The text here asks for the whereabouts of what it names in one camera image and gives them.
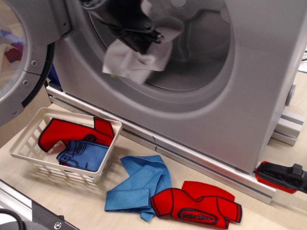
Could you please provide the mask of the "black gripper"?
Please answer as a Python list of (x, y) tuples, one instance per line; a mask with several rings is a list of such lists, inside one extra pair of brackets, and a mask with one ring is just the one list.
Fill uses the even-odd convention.
[(146, 54), (152, 42), (161, 43), (165, 39), (142, 11), (141, 0), (82, 0), (80, 3), (103, 23), (127, 31), (119, 40), (140, 54)]

